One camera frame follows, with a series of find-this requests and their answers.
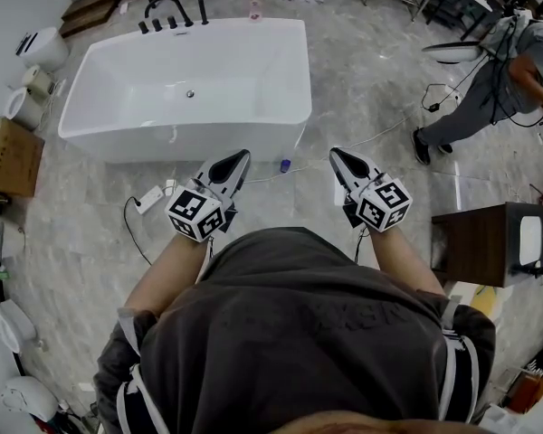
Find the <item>white power strip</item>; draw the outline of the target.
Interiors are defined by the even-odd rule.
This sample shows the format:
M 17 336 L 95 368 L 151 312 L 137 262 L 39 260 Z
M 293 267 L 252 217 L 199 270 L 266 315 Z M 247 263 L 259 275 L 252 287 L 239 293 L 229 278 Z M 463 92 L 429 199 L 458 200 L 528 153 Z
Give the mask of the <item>white power strip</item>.
M 137 212 L 140 215 L 144 215 L 164 197 L 164 190 L 159 185 L 155 185 L 142 197 L 135 199 L 135 207 Z

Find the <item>white toilet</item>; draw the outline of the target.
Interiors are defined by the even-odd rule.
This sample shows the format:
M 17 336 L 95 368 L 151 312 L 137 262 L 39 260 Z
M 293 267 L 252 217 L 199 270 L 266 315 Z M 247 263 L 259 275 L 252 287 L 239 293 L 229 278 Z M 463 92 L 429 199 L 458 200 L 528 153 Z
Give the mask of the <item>white toilet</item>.
M 66 62 L 69 49 L 58 29 L 48 27 L 29 35 L 18 56 L 27 67 L 39 65 L 45 71 L 57 71 Z

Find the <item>large white tub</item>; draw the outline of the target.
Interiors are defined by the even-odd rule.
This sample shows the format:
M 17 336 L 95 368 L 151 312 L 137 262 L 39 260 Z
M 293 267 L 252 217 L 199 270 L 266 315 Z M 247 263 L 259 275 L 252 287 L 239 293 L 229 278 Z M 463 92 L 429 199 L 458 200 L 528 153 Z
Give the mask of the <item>large white tub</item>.
M 304 22 L 217 19 L 94 43 L 58 133 L 113 164 L 205 161 L 237 149 L 276 162 L 292 158 L 311 112 Z

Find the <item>large brown cardboard box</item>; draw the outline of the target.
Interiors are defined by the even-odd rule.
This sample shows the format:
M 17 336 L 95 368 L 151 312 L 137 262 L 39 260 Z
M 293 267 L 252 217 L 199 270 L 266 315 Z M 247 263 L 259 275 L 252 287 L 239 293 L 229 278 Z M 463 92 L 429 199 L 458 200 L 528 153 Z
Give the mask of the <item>large brown cardboard box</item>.
M 44 140 L 0 117 L 0 193 L 34 197 Z

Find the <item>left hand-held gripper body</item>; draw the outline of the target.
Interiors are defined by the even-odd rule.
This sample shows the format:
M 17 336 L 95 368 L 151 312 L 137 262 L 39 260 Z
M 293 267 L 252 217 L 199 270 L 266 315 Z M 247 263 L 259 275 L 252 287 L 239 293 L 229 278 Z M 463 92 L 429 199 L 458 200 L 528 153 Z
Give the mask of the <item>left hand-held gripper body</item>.
M 175 188 L 165 214 L 177 233 L 203 242 L 215 231 L 227 232 L 236 214 L 233 198 L 237 191 L 229 184 L 191 178 Z

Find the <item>person's dark grey shirt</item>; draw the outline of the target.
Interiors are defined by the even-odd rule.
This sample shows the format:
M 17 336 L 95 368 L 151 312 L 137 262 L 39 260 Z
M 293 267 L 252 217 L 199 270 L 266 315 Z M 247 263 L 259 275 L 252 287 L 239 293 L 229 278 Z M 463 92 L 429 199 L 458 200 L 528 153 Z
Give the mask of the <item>person's dark grey shirt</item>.
M 312 231 L 255 231 L 160 316 L 124 306 L 94 377 L 106 434 L 490 434 L 480 311 Z

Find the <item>black power adapter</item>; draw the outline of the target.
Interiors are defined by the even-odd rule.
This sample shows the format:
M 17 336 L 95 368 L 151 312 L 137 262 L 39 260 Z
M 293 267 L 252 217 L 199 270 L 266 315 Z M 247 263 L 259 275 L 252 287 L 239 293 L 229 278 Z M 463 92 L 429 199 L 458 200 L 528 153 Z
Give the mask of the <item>black power adapter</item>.
M 433 113 L 439 111 L 447 100 L 453 101 L 458 106 L 462 100 L 462 94 L 453 86 L 435 82 L 426 86 L 420 104 L 422 109 Z

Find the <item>white round appliance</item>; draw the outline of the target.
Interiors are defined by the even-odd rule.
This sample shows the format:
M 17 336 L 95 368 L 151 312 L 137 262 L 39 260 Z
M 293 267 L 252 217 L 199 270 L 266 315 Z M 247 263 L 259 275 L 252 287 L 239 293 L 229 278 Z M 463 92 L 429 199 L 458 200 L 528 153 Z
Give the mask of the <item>white round appliance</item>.
M 48 422 L 58 411 L 54 395 L 33 376 L 17 376 L 5 383 L 0 400 L 9 411 L 23 412 Z

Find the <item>white urinal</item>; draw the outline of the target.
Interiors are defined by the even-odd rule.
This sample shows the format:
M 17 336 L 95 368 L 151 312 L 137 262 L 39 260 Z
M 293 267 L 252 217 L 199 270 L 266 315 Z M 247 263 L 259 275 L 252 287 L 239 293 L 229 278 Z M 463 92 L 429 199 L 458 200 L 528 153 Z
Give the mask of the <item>white urinal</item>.
M 4 116 L 31 131 L 39 127 L 42 115 L 43 107 L 26 87 L 15 90 L 5 104 Z

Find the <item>person's left forearm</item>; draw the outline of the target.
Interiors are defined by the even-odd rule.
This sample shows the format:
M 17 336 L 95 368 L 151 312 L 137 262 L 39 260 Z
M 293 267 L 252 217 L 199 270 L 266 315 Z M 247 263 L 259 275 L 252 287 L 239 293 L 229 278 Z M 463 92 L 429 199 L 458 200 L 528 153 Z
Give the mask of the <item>person's left forearm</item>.
M 207 255 L 207 242 L 177 234 L 130 293 L 124 307 L 160 317 L 197 281 Z

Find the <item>small retro television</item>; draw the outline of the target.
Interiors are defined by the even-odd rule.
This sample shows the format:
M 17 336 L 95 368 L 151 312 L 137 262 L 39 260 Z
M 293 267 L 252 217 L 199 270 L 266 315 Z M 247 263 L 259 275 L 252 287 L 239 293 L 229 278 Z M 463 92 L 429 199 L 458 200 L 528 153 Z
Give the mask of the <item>small retro television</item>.
M 522 278 L 543 276 L 543 205 L 505 206 L 507 273 Z

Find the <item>person's right forearm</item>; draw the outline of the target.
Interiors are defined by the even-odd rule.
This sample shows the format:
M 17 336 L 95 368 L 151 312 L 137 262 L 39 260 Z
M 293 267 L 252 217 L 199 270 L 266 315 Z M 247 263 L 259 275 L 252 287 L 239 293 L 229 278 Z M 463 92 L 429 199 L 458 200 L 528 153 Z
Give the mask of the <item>person's right forearm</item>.
M 441 283 L 398 227 L 379 232 L 368 229 L 381 271 L 414 290 L 443 296 Z

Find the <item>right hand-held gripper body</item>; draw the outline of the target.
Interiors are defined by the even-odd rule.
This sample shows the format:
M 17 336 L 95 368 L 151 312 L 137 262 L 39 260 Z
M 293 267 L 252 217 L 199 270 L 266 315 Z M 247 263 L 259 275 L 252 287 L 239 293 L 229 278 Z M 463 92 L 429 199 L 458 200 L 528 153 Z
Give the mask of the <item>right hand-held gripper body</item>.
M 353 228 L 364 223 L 380 233 L 401 222 L 412 205 L 412 196 L 397 178 L 387 173 L 360 185 L 345 197 L 343 210 Z

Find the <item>wooden steps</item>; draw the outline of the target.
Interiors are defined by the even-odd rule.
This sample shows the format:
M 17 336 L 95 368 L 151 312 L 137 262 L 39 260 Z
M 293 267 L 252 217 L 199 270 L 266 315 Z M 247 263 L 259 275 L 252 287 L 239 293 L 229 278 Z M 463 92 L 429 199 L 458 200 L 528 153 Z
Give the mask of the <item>wooden steps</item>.
M 106 23 L 121 0 L 77 0 L 62 15 L 60 35 L 66 39 L 74 34 Z

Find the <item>dark wooden cabinet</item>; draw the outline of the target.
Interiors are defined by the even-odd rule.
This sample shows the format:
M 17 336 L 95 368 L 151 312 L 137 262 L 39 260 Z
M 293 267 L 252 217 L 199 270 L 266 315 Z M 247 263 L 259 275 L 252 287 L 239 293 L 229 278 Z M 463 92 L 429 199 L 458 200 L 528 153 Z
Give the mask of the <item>dark wooden cabinet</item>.
M 432 218 L 447 241 L 444 262 L 433 270 L 437 278 L 495 288 L 534 278 L 507 273 L 505 204 Z

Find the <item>oval wash basin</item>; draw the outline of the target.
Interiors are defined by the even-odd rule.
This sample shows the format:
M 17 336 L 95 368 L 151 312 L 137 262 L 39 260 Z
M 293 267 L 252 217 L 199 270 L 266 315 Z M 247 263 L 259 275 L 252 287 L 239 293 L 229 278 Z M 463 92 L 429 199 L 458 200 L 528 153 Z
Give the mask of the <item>oval wash basin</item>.
M 422 52 L 441 64 L 458 64 L 479 59 L 483 49 L 478 42 L 449 42 L 430 45 Z

